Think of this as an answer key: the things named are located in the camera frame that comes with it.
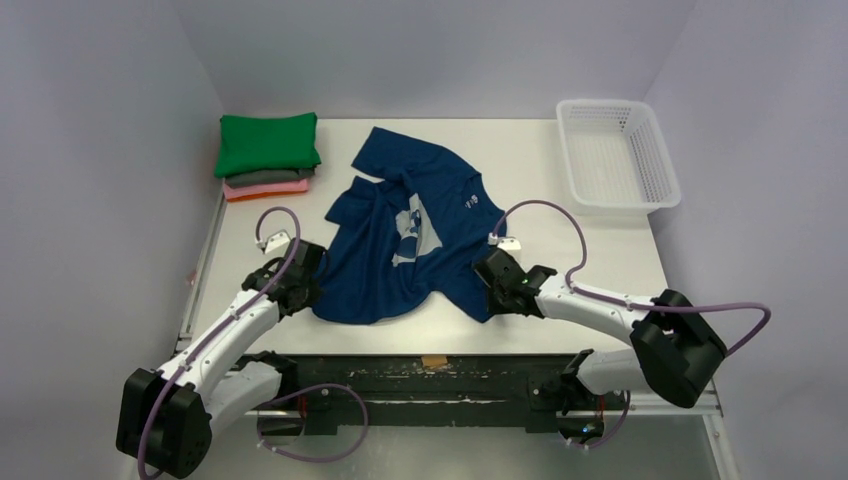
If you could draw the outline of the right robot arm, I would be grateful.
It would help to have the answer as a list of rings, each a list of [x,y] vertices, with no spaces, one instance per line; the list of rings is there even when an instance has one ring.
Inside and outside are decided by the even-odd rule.
[[[624,343],[617,351],[583,350],[565,367],[559,394],[576,407],[613,391],[649,391],[691,408],[729,355],[701,314],[673,290],[656,297],[586,294],[553,268],[524,270],[498,247],[473,270],[486,287],[493,314],[563,320]]]

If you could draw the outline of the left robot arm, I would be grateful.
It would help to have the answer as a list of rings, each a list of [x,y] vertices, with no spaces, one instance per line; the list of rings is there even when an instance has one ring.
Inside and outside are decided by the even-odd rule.
[[[284,317],[311,307],[321,295],[326,249],[301,241],[286,251],[291,261],[276,257],[251,272],[220,318],[185,350],[126,380],[116,448],[143,460],[154,477],[186,478],[213,438],[239,417],[265,403],[284,409],[297,399],[293,361],[247,352]]]

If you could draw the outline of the blue t-shirt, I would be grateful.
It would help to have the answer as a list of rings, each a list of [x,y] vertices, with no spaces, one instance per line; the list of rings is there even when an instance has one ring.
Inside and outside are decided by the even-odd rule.
[[[325,216],[338,230],[313,313],[368,325],[439,292],[488,321],[486,288],[472,266],[506,224],[481,173],[443,146],[378,127],[352,165],[358,176]]]

